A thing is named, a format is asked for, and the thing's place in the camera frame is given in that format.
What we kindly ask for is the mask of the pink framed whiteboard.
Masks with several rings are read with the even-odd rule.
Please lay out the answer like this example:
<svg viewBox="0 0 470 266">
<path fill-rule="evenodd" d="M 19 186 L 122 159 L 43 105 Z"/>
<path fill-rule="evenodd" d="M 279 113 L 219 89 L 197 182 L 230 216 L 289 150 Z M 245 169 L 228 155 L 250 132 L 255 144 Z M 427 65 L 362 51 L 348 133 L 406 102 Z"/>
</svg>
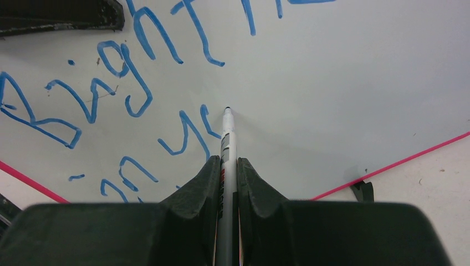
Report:
<svg viewBox="0 0 470 266">
<path fill-rule="evenodd" d="M 469 131 L 468 1 L 122 1 L 1 41 L 1 161 L 69 202 L 161 201 L 220 153 L 310 198 Z"/>
</svg>

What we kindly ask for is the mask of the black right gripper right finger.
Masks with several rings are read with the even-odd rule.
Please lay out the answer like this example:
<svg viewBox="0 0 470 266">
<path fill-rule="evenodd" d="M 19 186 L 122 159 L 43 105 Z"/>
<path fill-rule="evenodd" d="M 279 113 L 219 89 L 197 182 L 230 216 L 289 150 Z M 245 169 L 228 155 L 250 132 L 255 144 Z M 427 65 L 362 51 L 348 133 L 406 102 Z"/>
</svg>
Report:
<svg viewBox="0 0 470 266">
<path fill-rule="evenodd" d="M 242 265 L 451 265 L 415 206 L 287 199 L 246 158 L 237 175 Z"/>
</svg>

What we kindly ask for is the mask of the white whiteboard marker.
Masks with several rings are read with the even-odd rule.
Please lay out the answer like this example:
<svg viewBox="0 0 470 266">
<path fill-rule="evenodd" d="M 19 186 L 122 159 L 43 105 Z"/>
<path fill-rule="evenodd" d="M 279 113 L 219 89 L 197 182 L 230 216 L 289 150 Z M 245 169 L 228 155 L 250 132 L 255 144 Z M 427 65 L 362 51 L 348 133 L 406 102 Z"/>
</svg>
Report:
<svg viewBox="0 0 470 266">
<path fill-rule="evenodd" d="M 222 120 L 221 171 L 217 216 L 215 265 L 239 265 L 239 218 L 237 193 L 237 138 L 232 110 Z"/>
</svg>

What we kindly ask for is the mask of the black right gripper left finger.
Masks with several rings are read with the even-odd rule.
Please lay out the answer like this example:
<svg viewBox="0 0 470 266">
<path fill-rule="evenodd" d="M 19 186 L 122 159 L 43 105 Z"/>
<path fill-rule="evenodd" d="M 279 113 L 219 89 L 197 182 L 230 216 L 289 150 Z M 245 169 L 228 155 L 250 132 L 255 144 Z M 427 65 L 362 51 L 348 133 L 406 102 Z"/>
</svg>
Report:
<svg viewBox="0 0 470 266">
<path fill-rule="evenodd" d="M 213 265 L 221 163 L 159 203 L 28 207 L 1 239 L 2 265 Z"/>
</svg>

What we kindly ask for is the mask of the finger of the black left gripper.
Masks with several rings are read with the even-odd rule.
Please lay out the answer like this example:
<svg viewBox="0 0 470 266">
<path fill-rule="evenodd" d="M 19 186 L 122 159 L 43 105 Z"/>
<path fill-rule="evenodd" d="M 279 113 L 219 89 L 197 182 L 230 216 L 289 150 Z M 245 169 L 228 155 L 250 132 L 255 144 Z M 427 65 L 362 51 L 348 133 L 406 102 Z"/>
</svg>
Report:
<svg viewBox="0 0 470 266">
<path fill-rule="evenodd" d="M 56 30 L 122 30 L 118 1 L 1 0 L 1 37 Z"/>
</svg>

